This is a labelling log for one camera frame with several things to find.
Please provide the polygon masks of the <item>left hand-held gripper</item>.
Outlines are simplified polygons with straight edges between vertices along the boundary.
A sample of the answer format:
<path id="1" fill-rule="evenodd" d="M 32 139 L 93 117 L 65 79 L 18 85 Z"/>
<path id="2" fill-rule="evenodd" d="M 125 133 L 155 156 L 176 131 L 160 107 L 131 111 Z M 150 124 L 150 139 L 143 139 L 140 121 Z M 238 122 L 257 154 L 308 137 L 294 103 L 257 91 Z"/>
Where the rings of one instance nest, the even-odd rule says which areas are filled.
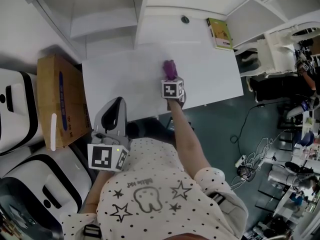
<path id="1" fill-rule="evenodd" d="M 110 100 L 98 111 L 94 119 L 95 131 L 91 133 L 92 140 L 87 145 L 90 169 L 123 169 L 131 146 L 131 139 L 125 136 L 126 125 L 127 106 L 122 97 Z"/>

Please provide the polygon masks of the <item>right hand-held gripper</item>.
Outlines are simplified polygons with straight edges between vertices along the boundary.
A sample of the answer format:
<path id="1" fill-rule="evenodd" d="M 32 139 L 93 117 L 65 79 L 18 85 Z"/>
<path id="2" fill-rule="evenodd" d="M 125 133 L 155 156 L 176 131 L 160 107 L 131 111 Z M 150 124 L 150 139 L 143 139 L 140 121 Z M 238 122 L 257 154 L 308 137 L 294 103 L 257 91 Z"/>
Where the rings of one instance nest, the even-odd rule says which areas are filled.
<path id="1" fill-rule="evenodd" d="M 161 97 L 166 100 L 177 101 L 180 107 L 183 108 L 187 99 L 184 80 L 180 77 L 173 80 L 161 80 Z"/>

